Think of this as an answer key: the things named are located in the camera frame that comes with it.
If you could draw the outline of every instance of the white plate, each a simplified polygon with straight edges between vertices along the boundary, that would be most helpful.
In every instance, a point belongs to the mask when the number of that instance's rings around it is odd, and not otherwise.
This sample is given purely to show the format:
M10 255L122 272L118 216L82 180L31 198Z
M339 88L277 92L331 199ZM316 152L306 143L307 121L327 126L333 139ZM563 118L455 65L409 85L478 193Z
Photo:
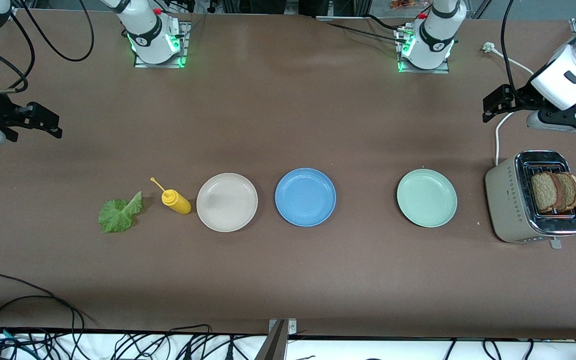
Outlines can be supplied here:
M457 192L450 180L437 171L410 171L397 187L401 212L413 223L436 228L448 223L457 211Z
M238 173L220 173L210 178L197 195L197 214L202 223L220 233L246 226L257 212L257 191Z

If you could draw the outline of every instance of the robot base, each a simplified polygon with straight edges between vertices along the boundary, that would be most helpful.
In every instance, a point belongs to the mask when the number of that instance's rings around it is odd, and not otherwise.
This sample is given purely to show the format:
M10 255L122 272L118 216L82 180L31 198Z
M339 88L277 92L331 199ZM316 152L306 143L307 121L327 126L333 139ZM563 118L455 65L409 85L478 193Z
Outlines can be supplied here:
M445 59L441 65L436 68L425 69L414 66L410 60L402 55L404 48L410 45L411 37L414 36L414 27L414 23L407 22L405 27L400 27L392 31L393 35L395 35L395 39L404 39L406 41L405 43L398 42L396 45L398 71L400 73L448 74L450 71L448 69L448 61Z
M183 37L176 39L174 41L178 42L180 50L172 55L170 59L158 63L151 64L142 60L137 53L134 53L134 67L135 68L149 68L149 69L182 69L186 67L186 58L188 56L188 45L190 43L190 29L192 29L192 23L190 21L180 21L178 22L178 28L176 29L176 34L185 34Z

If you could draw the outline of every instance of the bread slice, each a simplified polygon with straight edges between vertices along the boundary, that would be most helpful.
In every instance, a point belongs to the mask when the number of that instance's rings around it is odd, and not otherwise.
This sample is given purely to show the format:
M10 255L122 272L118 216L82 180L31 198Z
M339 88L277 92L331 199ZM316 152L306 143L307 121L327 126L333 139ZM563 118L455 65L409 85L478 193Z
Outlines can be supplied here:
M549 171L535 173L532 176L532 194L540 213L549 213L563 204L562 183Z
M563 189L563 203L557 207L558 212L567 212L576 208L576 177L569 172L555 174Z

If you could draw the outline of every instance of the mint green plate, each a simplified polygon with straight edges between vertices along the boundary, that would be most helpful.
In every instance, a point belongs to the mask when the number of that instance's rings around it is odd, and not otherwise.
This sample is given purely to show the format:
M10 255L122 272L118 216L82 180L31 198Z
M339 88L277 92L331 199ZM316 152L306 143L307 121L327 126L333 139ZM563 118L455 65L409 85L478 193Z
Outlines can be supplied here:
M437 171L410 171L397 187L401 212L413 223L436 228L448 223L457 211L457 192L450 180Z

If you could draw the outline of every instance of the toaster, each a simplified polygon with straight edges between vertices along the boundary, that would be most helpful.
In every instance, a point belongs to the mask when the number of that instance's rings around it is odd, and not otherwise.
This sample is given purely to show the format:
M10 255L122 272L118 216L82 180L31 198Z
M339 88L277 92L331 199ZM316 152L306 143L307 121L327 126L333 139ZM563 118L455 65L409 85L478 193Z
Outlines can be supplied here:
M534 150L517 153L487 172L487 203L499 239L519 244L550 240L553 249L560 249L560 237L576 234L576 207L546 214L537 210L531 178L544 171L570 169L557 152Z

